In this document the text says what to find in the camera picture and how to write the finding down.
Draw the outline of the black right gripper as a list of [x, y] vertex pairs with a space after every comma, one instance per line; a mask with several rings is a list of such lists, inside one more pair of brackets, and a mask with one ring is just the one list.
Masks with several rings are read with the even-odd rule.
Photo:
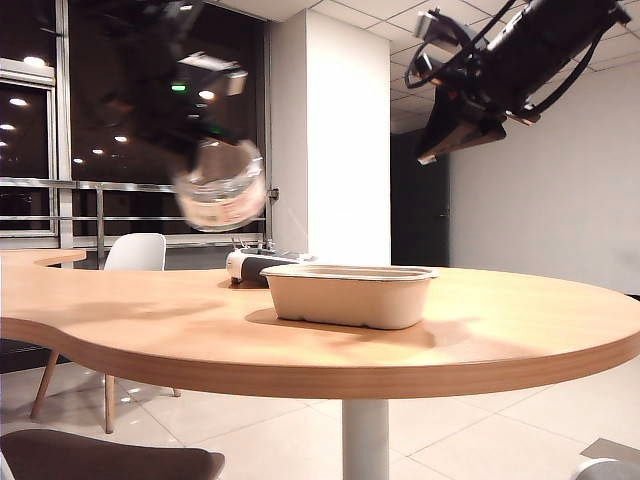
[[530, 96], [543, 84], [543, 58], [525, 47], [487, 47], [439, 66], [432, 82], [435, 104], [416, 146], [419, 163], [432, 163], [441, 154], [503, 140], [500, 123], [471, 124], [468, 102], [499, 118], [510, 116], [535, 123], [541, 113]]

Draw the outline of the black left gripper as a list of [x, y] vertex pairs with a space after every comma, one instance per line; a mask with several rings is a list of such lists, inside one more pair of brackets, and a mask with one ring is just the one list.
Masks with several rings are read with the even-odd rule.
[[126, 87], [107, 96], [107, 110], [130, 126], [131, 135], [184, 160], [211, 142], [237, 146], [241, 137], [212, 113], [214, 102], [243, 92], [247, 71], [236, 61], [191, 54], [163, 74], [145, 68]]

